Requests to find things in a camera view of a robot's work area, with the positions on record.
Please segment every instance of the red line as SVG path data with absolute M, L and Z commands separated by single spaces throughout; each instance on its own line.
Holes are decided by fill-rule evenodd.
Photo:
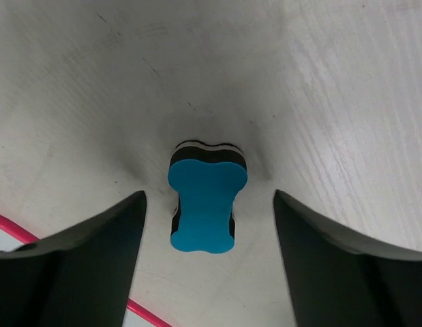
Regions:
M 20 227 L 13 221 L 10 221 L 8 218 L 0 215 L 0 230 L 3 230 L 6 234 L 16 238 L 23 244 L 32 243 L 39 240 L 38 237 L 32 233 L 26 231 L 24 228 Z M 134 302 L 130 298 L 127 300 L 127 308 L 139 315 L 144 320 L 147 320 L 150 324 L 155 325 L 156 327 L 172 327 L 167 324 L 164 320 L 160 319 L 152 312 L 140 306 L 138 303 Z

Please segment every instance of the black speck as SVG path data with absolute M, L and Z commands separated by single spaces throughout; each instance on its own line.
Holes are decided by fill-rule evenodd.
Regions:
M 106 24 L 108 24 L 108 22 L 106 22 L 106 19 L 104 19 L 103 17 L 101 17 L 99 14 L 97 14 L 97 16 L 99 16 L 101 20 L 103 20 Z

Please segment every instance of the wood grain surface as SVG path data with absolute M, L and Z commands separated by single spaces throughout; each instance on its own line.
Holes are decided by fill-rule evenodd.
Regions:
M 245 151 L 224 255 L 170 246 L 191 138 Z M 134 300 L 173 326 L 293 326 L 277 188 L 422 251 L 422 0 L 0 0 L 0 214 L 46 236 L 144 189 Z

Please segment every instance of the red curved edge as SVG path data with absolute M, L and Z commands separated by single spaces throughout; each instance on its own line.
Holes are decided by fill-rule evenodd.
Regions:
M 16 238 L 21 243 L 27 244 L 31 242 L 35 242 L 39 238 L 29 233 L 24 228 L 20 227 L 13 221 L 10 221 L 8 218 L 0 215 L 0 230 L 3 230 L 6 234 Z M 153 324 L 156 327 L 172 327 L 171 325 L 167 324 L 164 320 L 160 319 L 156 315 L 152 314 L 152 312 L 148 311 L 147 309 L 140 306 L 138 303 L 134 302 L 130 298 L 127 300 L 127 308 L 139 315 L 144 320 L 147 320 L 150 324 Z

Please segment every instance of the scratched surface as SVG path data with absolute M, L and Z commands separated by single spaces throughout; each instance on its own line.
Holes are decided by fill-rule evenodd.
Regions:
M 177 143 L 233 142 L 236 247 L 170 246 Z M 422 0 L 0 0 L 0 213 L 37 236 L 144 189 L 131 296 L 173 326 L 293 326 L 283 189 L 422 251 Z

